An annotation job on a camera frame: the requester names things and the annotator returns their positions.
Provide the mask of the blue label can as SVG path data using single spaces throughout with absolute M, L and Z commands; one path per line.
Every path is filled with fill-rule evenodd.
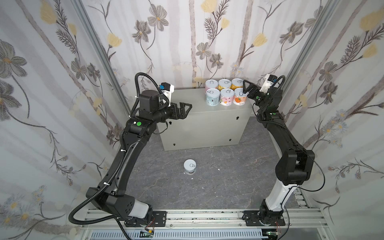
M 208 89 L 206 91 L 206 104 L 208 106 L 214 107 L 219 104 L 221 92 L 218 89 Z
M 184 162 L 185 174 L 192 175 L 196 172 L 197 163 L 193 159 L 188 159 Z

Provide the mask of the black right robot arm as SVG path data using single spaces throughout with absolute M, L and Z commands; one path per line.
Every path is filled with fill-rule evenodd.
M 283 218 L 285 203 L 294 189 L 311 177 L 316 164 L 315 153 L 306 150 L 288 129 L 282 114 L 278 111 L 282 100 L 282 84 L 286 77 L 267 75 L 262 86 L 243 81 L 243 92 L 254 101 L 259 110 L 256 118 L 273 136 L 282 156 L 275 167 L 276 183 L 269 196 L 262 201 L 256 219 L 264 226 L 277 224 Z

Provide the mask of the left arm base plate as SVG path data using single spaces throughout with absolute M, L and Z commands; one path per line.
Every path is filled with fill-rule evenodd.
M 131 219 L 124 222 L 126 227 L 165 227 L 167 220 L 167 211 L 149 211 L 145 218 L 140 219 L 132 217 Z

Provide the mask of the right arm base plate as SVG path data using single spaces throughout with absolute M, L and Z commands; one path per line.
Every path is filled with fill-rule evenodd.
M 286 222 L 283 217 L 283 211 L 266 212 L 256 211 L 244 211 L 242 220 L 245 221 L 247 227 L 283 227 Z

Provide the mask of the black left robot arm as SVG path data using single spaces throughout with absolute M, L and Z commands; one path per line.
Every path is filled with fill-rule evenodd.
M 166 123 L 167 120 L 183 120 L 193 106 L 172 103 L 171 97 L 166 94 L 171 91 L 171 85 L 158 85 L 148 74 L 137 73 L 135 85 L 137 98 L 129 120 L 120 133 L 120 149 L 98 186 L 89 188 L 86 200 L 69 214 L 68 220 L 72 224 L 92 225 L 114 219 L 118 222 L 136 220 L 140 225 L 150 225 L 153 221 L 152 206 L 126 194 L 130 175 L 157 124 Z M 108 213 L 108 216 L 96 220 L 77 220 L 75 214 L 89 203 Z

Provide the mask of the pink label can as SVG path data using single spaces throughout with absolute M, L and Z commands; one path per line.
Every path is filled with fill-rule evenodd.
M 223 106 L 230 106 L 233 102 L 234 96 L 234 90 L 229 88 L 222 89 L 220 95 L 220 104 Z

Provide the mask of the orange persimmon label can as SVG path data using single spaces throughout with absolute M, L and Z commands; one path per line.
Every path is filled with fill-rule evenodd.
M 245 105 L 245 103 L 246 103 L 246 101 L 248 99 L 247 96 L 248 96 L 248 94 L 245 94 L 243 92 L 243 88 L 236 88 L 234 90 L 233 104 L 235 104 L 237 106 Z

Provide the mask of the yellow white label can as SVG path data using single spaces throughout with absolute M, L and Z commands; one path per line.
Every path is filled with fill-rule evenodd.
M 223 89 L 230 89 L 232 86 L 232 81 L 228 79 L 221 79 L 219 80 L 218 90 L 221 91 Z

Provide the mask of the purple label can front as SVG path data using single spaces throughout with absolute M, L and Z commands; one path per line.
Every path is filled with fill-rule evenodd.
M 205 82 L 205 91 L 208 89 L 217 89 L 219 86 L 219 82 L 216 80 L 207 80 Z

